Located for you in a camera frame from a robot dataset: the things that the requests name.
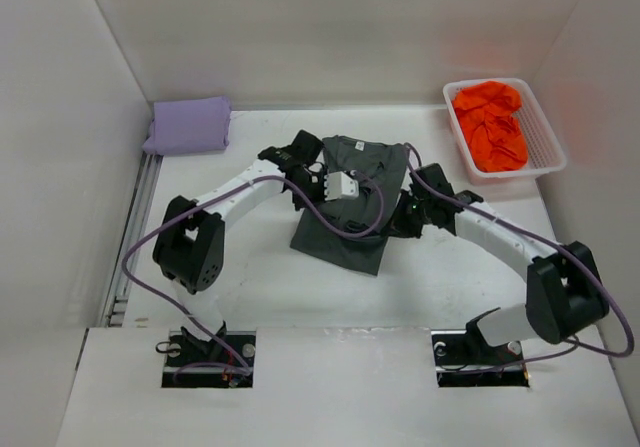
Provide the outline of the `orange t-shirt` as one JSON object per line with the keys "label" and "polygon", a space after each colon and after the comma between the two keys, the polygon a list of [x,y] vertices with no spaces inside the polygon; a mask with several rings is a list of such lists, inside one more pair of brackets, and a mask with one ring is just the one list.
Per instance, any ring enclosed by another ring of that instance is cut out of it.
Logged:
{"label": "orange t-shirt", "polygon": [[486,81],[461,89],[452,105],[478,170],[516,171],[528,162],[527,144],[515,113],[522,107],[517,90]]}

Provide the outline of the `purple t-shirt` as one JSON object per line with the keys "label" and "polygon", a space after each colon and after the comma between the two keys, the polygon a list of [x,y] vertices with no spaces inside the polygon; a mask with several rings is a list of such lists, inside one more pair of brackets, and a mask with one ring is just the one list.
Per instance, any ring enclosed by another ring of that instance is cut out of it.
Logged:
{"label": "purple t-shirt", "polygon": [[224,151],[229,145],[231,112],[226,96],[155,102],[142,150],[161,156]]}

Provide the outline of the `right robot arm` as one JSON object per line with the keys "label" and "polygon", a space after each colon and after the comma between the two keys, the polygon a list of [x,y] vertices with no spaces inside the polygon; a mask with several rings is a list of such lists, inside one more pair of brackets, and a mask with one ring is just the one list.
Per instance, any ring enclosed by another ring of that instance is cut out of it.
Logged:
{"label": "right robot arm", "polygon": [[410,176],[410,189],[401,192],[388,224],[391,234],[418,238],[425,225],[444,229],[497,258],[526,284],[524,302],[467,323],[463,347],[471,360],[487,362],[512,341],[539,338],[557,345],[609,314],[585,245],[557,246],[519,226],[507,227],[479,195],[455,193],[437,163]]}

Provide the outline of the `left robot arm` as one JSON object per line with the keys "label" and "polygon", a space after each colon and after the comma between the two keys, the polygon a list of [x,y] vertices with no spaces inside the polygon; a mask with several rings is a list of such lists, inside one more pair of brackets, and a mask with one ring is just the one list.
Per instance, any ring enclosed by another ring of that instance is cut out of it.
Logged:
{"label": "left robot arm", "polygon": [[169,226],[157,235],[152,252],[163,276],[191,295],[202,292],[222,272],[227,232],[254,208],[286,191],[295,210],[321,203],[327,169],[314,172],[311,166],[322,149],[320,139],[301,130],[291,144],[262,150],[248,168],[210,193],[172,199],[163,219]]}

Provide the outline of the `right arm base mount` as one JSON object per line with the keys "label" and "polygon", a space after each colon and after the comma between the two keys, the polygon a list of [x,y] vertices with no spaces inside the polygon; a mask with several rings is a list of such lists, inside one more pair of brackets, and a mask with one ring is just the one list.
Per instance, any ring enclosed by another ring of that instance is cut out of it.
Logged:
{"label": "right arm base mount", "polygon": [[518,341],[489,346],[464,330],[434,330],[431,341],[440,388],[529,387]]}

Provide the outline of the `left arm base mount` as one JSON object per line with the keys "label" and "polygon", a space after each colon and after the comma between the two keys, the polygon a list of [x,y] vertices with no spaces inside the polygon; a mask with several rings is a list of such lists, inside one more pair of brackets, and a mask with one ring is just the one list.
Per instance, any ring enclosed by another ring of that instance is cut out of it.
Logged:
{"label": "left arm base mount", "polygon": [[197,338],[186,328],[171,331],[155,351],[163,357],[161,387],[165,389],[243,389],[253,387],[256,357],[255,332],[218,331],[248,364],[249,371],[233,353],[215,340]]}

